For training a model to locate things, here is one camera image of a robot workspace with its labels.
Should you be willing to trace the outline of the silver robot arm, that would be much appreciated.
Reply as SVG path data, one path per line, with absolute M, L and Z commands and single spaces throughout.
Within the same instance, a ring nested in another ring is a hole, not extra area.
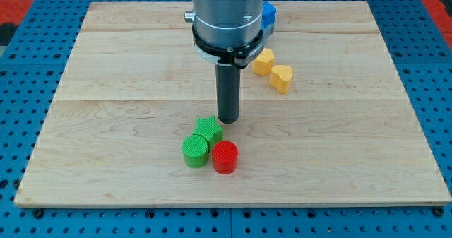
M 238 69 L 264 49 L 275 28 L 275 13 L 263 0 L 192 0 L 184 19 L 192 24 L 194 46 L 206 61 Z

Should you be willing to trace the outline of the blue block behind arm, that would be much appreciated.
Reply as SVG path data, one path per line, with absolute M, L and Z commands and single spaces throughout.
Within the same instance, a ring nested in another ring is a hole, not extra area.
M 269 25 L 275 23 L 277 9 L 268 1 L 263 2 L 261 29 L 264 30 Z

